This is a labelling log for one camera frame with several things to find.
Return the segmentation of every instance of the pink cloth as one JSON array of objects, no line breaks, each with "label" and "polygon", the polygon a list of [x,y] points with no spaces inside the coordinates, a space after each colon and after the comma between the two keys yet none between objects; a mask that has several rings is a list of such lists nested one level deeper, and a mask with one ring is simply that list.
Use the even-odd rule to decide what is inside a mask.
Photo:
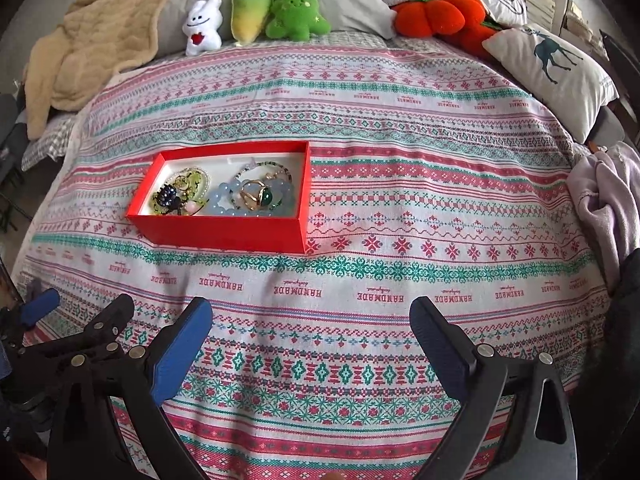
[{"label": "pink cloth", "polygon": [[567,186],[578,217],[595,236],[609,291],[620,280],[620,265],[640,247],[640,157],[618,142],[608,152],[585,156]]}]

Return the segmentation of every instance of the green gemstone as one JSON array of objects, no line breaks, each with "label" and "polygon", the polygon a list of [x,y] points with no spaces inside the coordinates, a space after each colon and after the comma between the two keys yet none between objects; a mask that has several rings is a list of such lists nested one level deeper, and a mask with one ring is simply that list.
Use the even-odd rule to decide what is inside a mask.
[{"label": "green gemstone", "polygon": [[267,207],[273,201],[273,193],[268,187],[263,187],[258,195],[258,205],[260,207]]}]

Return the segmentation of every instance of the metal pin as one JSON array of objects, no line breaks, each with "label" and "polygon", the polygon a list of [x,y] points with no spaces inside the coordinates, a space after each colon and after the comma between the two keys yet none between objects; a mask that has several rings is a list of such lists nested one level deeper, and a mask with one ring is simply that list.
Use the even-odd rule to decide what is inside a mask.
[{"label": "metal pin", "polygon": [[544,363],[545,365],[551,365],[554,363],[554,359],[551,357],[551,354],[548,354],[546,352],[540,352],[538,354],[538,359],[540,359],[540,362]]},{"label": "metal pin", "polygon": [[478,345],[478,353],[483,357],[493,357],[495,353],[494,347],[482,343],[481,345]]},{"label": "metal pin", "polygon": [[84,356],[82,354],[74,355],[71,358],[72,366],[82,366],[84,364]]},{"label": "metal pin", "polygon": [[145,352],[145,347],[140,345],[134,346],[131,350],[129,350],[129,357],[131,357],[132,359],[140,359],[145,354]]}]

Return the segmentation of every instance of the deer print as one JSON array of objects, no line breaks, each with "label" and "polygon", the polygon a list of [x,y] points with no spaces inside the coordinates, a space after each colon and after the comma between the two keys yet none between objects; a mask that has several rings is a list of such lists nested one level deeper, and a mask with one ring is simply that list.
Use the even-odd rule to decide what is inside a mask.
[{"label": "deer print", "polygon": [[554,85],[557,85],[558,81],[555,81],[549,75],[549,71],[548,71],[548,64],[549,63],[551,63],[551,65],[557,66],[558,68],[561,68],[563,70],[571,70],[570,66],[563,66],[563,65],[559,65],[558,63],[556,63],[556,60],[554,59],[554,56],[553,56],[554,52],[559,52],[560,54],[562,54],[566,58],[566,60],[569,63],[571,63],[573,66],[578,66],[578,65],[576,63],[574,63],[569,58],[569,56],[567,56],[567,54],[571,54],[572,56],[575,56],[578,59],[583,59],[580,56],[578,56],[577,54],[574,54],[573,52],[571,52],[570,50],[567,50],[567,49],[563,48],[562,46],[558,45],[558,43],[556,43],[556,41],[553,40],[550,36],[548,36],[547,34],[543,34],[539,30],[533,30],[532,28],[524,27],[522,29],[522,31],[525,34],[529,34],[530,36],[537,36],[539,38],[543,38],[543,40],[539,44],[537,44],[536,47],[533,49],[533,54],[540,61],[542,61],[542,70],[545,73],[546,77],[549,79],[549,81],[551,81]]}]

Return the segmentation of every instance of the red box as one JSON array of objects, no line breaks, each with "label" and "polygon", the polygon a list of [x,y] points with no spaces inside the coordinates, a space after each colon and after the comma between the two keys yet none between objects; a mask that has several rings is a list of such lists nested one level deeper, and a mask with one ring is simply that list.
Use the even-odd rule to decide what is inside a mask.
[{"label": "red box", "polygon": [[[199,214],[194,216],[140,214],[148,202],[159,173],[169,161],[216,155],[265,153],[303,154],[300,171],[302,177],[300,182],[293,183],[294,188],[297,187],[300,190],[295,216],[246,218]],[[299,140],[233,142],[160,152],[133,195],[127,218],[149,241],[158,245],[302,254],[306,251],[306,222],[311,186],[309,159],[309,143]],[[213,185],[212,182],[209,184],[210,190]]]}]

